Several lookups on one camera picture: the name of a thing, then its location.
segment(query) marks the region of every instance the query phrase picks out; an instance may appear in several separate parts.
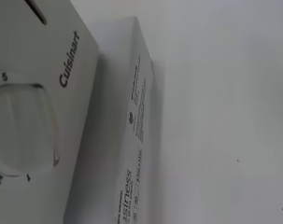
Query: white wall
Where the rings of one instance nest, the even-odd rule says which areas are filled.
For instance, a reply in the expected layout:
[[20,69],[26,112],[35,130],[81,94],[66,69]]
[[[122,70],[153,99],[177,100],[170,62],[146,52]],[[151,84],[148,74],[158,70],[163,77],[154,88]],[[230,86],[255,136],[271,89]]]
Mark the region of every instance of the white wall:
[[164,93],[160,223],[283,223],[283,0],[72,0],[136,15]]

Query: white box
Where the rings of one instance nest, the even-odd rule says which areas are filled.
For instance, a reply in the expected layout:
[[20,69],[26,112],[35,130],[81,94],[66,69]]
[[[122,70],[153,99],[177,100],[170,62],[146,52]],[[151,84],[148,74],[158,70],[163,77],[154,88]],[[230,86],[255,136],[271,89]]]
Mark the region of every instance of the white box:
[[135,17],[91,30],[102,54],[64,223],[148,223],[149,52]]
[[[37,17],[32,7],[42,14],[42,18]],[[0,174],[1,224],[63,223],[92,92],[97,55],[98,46],[70,1],[0,1],[0,86],[22,84],[31,89],[38,86],[45,90],[56,118],[53,126],[59,130],[55,139],[58,148],[55,149],[59,150],[60,159],[47,173]],[[68,68],[68,74],[64,74],[64,63],[68,63],[70,58],[72,67]],[[28,96],[26,102],[34,99],[28,92],[22,92]],[[21,94],[15,99],[23,100]],[[25,109],[26,102],[18,105],[18,113],[23,106],[22,112],[31,115],[33,111]],[[23,120],[29,117],[24,114],[20,116]],[[30,132],[25,130],[28,127],[20,127],[23,130],[16,133]],[[25,144],[32,139],[42,141],[41,134],[31,136],[28,136],[28,141],[23,135],[21,137]]]

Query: cuisinart logo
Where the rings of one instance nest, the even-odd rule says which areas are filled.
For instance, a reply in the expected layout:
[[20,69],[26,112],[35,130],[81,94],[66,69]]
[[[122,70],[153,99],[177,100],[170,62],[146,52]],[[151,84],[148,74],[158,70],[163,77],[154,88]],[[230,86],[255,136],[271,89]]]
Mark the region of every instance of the cuisinart logo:
[[59,76],[59,82],[60,85],[65,88],[67,86],[68,83],[68,79],[70,77],[70,74],[72,72],[72,67],[73,67],[73,63],[75,61],[75,56],[76,56],[76,51],[77,51],[77,47],[78,47],[78,40],[79,40],[79,36],[77,34],[77,31],[74,31],[74,39],[72,42],[72,46],[69,50],[69,52],[66,53],[67,55],[67,60],[64,63],[64,73],[60,74]]

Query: cardboard box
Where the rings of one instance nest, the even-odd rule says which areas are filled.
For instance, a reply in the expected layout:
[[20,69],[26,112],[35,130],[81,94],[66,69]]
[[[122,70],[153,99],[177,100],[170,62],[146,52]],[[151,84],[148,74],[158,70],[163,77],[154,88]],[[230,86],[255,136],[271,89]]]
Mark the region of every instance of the cardboard box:
[[135,17],[92,33],[101,55],[64,223],[148,223],[149,52]]

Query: appliance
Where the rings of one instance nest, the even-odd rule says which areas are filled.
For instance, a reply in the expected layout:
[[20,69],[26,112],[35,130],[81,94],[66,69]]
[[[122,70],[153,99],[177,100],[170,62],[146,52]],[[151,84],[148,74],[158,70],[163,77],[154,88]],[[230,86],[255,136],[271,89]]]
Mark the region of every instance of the appliance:
[[63,223],[98,46],[68,0],[0,1],[0,223]]

